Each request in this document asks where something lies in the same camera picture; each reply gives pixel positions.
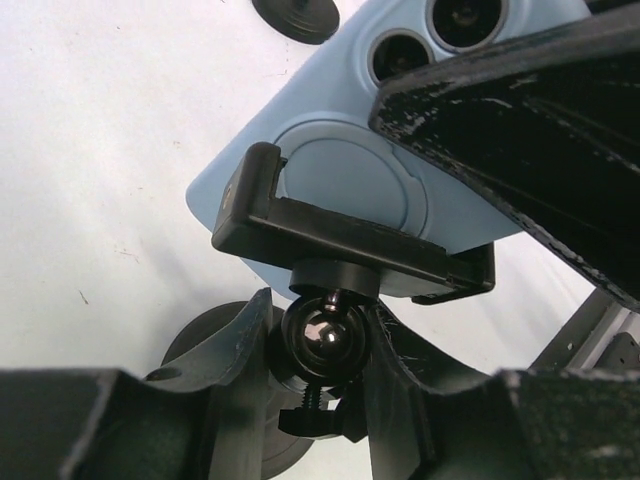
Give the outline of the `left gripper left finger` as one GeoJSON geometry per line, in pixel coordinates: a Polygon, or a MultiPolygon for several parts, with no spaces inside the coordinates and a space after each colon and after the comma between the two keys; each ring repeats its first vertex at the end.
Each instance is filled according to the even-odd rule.
{"type": "Polygon", "coordinates": [[[5,479],[257,479],[273,313],[257,291],[222,329],[144,378],[5,369],[5,479]]]}

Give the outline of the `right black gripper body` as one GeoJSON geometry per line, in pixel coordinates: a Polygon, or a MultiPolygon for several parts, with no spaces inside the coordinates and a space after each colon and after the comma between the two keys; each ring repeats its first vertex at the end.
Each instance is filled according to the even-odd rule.
{"type": "Polygon", "coordinates": [[[639,368],[639,314],[596,289],[532,363],[534,369],[639,368]]]}

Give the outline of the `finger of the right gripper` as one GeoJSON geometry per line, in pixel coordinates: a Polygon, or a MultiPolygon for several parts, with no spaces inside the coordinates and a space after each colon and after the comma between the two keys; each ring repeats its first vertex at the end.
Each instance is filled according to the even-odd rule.
{"type": "Polygon", "coordinates": [[[389,81],[370,127],[639,307],[639,13],[612,9],[389,81]]]}

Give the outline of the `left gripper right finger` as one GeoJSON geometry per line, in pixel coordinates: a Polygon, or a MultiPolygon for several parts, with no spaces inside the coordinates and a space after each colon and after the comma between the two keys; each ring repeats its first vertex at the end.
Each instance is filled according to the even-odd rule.
{"type": "Polygon", "coordinates": [[[376,479],[635,479],[639,375],[621,369],[483,374],[367,313],[367,430],[376,479]]]}

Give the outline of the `black phone stand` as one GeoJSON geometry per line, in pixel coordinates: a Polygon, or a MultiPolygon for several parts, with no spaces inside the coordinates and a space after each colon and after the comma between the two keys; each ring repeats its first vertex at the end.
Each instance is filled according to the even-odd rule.
{"type": "Polygon", "coordinates": [[[296,300],[268,292],[239,309],[261,327],[249,351],[266,373],[215,390],[202,450],[214,473],[259,475],[266,423],[303,441],[367,439],[375,477],[486,475],[499,422],[483,375],[402,326],[381,294],[435,305],[490,291],[491,245],[449,255],[399,231],[278,197],[280,149],[252,145],[231,177],[213,231],[224,253],[281,267],[296,300]]]}
{"type": "Polygon", "coordinates": [[[332,0],[253,0],[252,6],[274,30],[307,45],[321,45],[340,26],[332,0]]]}

